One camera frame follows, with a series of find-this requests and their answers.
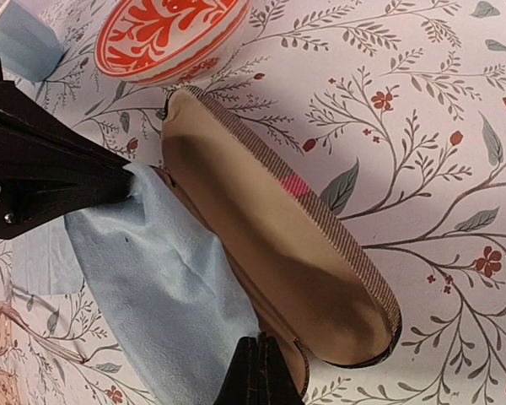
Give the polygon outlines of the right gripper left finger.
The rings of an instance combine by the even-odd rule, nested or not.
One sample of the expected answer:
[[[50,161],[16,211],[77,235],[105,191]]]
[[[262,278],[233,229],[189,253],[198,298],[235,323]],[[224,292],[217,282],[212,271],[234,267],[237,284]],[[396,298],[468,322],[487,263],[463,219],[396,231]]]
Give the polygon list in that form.
[[[242,337],[214,405],[255,405],[259,400],[258,343]]]

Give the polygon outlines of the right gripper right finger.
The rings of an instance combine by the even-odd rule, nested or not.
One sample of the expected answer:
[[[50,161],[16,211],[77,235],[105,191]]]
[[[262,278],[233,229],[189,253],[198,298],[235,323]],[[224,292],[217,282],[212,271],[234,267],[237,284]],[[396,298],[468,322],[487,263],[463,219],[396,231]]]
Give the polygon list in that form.
[[[274,337],[259,335],[259,403],[303,405],[281,349]]]

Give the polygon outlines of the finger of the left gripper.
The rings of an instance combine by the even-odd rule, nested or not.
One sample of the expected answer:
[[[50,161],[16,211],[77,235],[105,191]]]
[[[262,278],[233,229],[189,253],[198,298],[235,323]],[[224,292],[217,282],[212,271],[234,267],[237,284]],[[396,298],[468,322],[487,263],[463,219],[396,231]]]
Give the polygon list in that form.
[[[0,163],[27,165],[28,177],[105,203],[126,198],[132,180],[126,159],[76,133],[4,79],[1,60]]]
[[[0,180],[0,240],[12,240],[62,215],[127,198],[131,178],[96,185]]]

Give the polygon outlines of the brown striped glasses case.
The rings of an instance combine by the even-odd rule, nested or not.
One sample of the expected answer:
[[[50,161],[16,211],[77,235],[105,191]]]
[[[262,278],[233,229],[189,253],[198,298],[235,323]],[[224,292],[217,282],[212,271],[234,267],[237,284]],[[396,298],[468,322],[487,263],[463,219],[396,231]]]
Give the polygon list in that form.
[[[309,356],[341,368],[388,358],[401,335],[397,299],[328,204],[201,89],[176,90],[165,109],[164,181],[221,240],[298,391]]]

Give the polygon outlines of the clear pink frame glasses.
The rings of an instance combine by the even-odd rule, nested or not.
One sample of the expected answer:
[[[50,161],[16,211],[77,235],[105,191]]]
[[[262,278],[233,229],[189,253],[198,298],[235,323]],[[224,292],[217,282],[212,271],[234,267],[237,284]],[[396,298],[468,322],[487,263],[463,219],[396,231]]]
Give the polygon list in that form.
[[[89,362],[89,357],[76,353],[69,348],[64,348],[59,343],[51,342],[34,331],[7,301],[0,301],[0,359],[11,350],[16,350],[12,336],[13,324],[25,331],[44,350],[56,355],[58,358],[69,360],[79,365]],[[20,403],[16,375],[13,372],[0,368],[0,404]]]

